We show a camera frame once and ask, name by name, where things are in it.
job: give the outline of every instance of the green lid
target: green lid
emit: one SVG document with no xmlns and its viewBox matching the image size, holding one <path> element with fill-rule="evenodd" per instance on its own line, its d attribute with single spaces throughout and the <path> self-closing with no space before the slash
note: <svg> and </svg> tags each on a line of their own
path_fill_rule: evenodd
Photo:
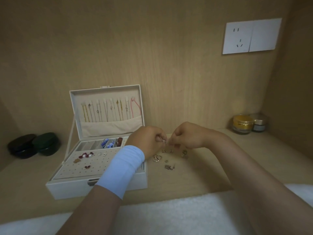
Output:
<svg viewBox="0 0 313 235">
<path fill-rule="evenodd" d="M 43 149 L 49 147 L 58 140 L 59 139 L 55 133 L 44 133 L 36 137 L 32 143 L 36 149 Z"/>
</svg>

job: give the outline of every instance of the white jewelry box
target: white jewelry box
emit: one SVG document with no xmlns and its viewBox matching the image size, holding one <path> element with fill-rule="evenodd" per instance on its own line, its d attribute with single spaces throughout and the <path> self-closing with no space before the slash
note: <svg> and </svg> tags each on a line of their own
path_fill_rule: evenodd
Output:
<svg viewBox="0 0 313 235">
<path fill-rule="evenodd" d="M 106 86 L 69 93 L 74 119 L 65 159 L 46 183 L 56 200 L 86 196 L 125 145 L 128 136 L 145 125 L 140 85 Z M 69 150 L 75 123 L 79 141 Z M 120 147 L 116 143 L 112 148 L 108 148 L 108 143 L 105 148 L 101 146 L 104 138 L 109 138 L 110 142 L 119 137 L 123 138 Z M 79 158 L 90 152 L 92 157 Z M 147 163 L 143 162 L 127 190 L 148 188 L 147 172 Z"/>
</svg>

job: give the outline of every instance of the gold lid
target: gold lid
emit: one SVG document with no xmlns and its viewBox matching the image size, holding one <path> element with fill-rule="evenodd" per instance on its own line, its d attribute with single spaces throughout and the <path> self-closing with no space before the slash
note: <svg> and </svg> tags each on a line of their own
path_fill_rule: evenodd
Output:
<svg viewBox="0 0 313 235">
<path fill-rule="evenodd" d="M 268 120 L 268 117 L 263 114 L 251 114 L 250 117 L 254 119 L 254 123 L 257 125 L 265 125 Z"/>
<path fill-rule="evenodd" d="M 233 122 L 241 125 L 252 125 L 254 119 L 251 118 L 249 115 L 235 115 L 233 117 Z"/>
</svg>

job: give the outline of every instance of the person's left arm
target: person's left arm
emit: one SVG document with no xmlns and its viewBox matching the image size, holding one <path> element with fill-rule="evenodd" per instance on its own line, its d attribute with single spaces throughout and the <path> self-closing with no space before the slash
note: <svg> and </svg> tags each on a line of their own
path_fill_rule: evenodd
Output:
<svg viewBox="0 0 313 235">
<path fill-rule="evenodd" d="M 62 234 L 109 234 L 128 183 L 143 161 L 165 146 L 160 128 L 142 126 L 131 134 L 97 184 L 58 231 Z"/>
</svg>

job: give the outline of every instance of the light blue cuff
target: light blue cuff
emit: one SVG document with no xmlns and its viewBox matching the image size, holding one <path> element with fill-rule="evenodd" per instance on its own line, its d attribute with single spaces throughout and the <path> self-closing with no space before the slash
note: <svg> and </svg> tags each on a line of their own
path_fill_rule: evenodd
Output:
<svg viewBox="0 0 313 235">
<path fill-rule="evenodd" d="M 131 145 L 121 148 L 96 185 L 107 188 L 123 199 L 131 178 L 144 160 L 145 155 L 139 148 Z"/>
</svg>

